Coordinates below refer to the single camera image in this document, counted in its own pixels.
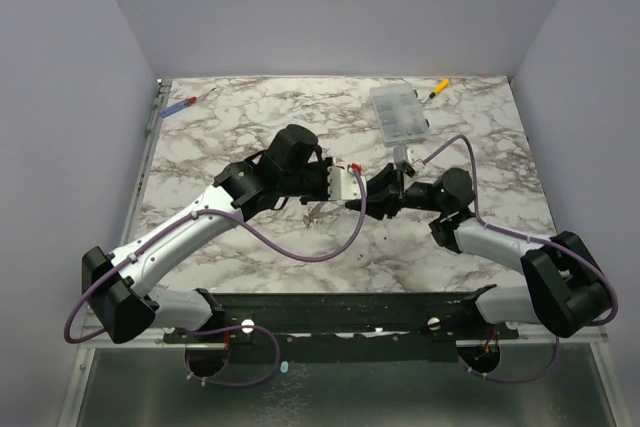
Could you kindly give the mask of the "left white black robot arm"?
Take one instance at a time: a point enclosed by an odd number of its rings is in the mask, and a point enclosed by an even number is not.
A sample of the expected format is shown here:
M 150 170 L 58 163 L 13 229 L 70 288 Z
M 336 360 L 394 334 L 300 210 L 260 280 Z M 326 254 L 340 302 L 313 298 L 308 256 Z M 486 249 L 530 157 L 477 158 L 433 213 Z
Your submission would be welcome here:
M 111 253 L 100 247 L 81 261 L 82 291 L 104 332 L 116 344 L 149 327 L 175 327 L 206 342 L 220 332 L 219 306 L 201 289 L 162 292 L 157 284 L 217 236 L 298 197 L 329 197 L 330 157 L 310 130 L 281 129 L 269 147 L 227 165 L 191 204 L 142 238 Z

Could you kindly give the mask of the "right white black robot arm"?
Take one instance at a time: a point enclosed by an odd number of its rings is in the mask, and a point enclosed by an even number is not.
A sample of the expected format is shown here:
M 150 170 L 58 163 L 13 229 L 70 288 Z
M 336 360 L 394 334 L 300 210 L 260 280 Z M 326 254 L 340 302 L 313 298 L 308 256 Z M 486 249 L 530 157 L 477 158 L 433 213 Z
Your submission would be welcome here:
M 345 206 L 364 209 L 376 220 L 391 219 L 403 209 L 434 212 L 429 228 L 437 245 L 492 261 L 524 278 L 520 287 L 489 285 L 465 298 L 459 325 L 467 336 L 481 338 L 495 324 L 518 322 L 568 338 L 614 312 L 612 290 L 576 234 L 535 238 L 482 223 L 470 208 L 476 199 L 472 176 L 458 167 L 432 183 L 406 183 L 405 178 L 388 164 L 367 181 L 364 194 L 354 193 Z

